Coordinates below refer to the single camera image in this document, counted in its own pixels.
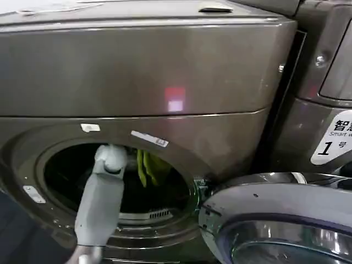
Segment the door glass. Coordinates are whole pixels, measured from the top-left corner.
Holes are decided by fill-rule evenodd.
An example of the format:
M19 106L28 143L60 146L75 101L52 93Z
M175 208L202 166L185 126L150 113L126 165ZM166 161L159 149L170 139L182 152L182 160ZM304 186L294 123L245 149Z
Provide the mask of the door glass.
M246 264L343 264L350 263L304 247L253 243L233 251L233 263Z
M236 226L231 237L234 238L233 263L351 263L352 237L319 227L279 221L247 221Z

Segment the washing machine door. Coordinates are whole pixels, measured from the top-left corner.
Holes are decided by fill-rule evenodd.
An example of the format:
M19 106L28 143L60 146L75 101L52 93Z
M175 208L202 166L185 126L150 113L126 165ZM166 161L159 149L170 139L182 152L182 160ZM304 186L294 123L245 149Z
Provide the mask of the washing machine door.
M232 180L202 205L202 236L223 264L352 263L352 179L265 173Z

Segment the white label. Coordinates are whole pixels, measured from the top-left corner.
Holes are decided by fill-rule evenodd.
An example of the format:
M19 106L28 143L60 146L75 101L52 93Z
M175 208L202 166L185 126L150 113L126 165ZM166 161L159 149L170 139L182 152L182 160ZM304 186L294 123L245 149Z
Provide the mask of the white label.
M134 130L131 131L131 135L136 136L137 138L140 138L140 139L144 139L146 141L149 141L149 142L154 143L154 144L161 146L161 147L166 147L169 144L169 141L166 141L166 140L163 140L163 139L160 139L158 137L151 136L148 134L143 134L143 133L140 133L140 132L134 131Z
M39 194L37 189L31 185L24 185L23 186L24 191L29 195L29 197L32 198L33 201L35 201L38 204L45 204L46 201L45 199Z
M347 110L334 117L310 161L322 165L351 150L352 110Z
M81 124L81 128L87 133L90 131L100 131L100 126L98 124Z

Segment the washing machine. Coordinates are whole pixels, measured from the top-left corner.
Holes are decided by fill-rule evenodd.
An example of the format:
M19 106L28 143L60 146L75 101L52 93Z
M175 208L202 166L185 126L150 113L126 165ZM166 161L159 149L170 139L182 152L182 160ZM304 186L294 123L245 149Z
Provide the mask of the washing machine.
M0 16L1 188L62 246L102 144L126 147L115 261L215 258L200 204L248 173L296 22L224 1L86 1ZM136 152L172 166L143 187Z
M351 161L351 14L348 1L306 1L295 15L293 70L259 158L266 169L338 173Z

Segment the screw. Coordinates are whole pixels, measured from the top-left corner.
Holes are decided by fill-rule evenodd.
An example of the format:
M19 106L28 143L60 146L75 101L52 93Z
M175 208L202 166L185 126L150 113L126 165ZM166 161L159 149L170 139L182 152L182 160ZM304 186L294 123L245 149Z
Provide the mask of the screw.
M279 73L282 73L284 71L285 64L280 64L279 65Z
M323 55L319 55L315 59L315 66L317 67L323 66L325 62L326 62L325 57Z

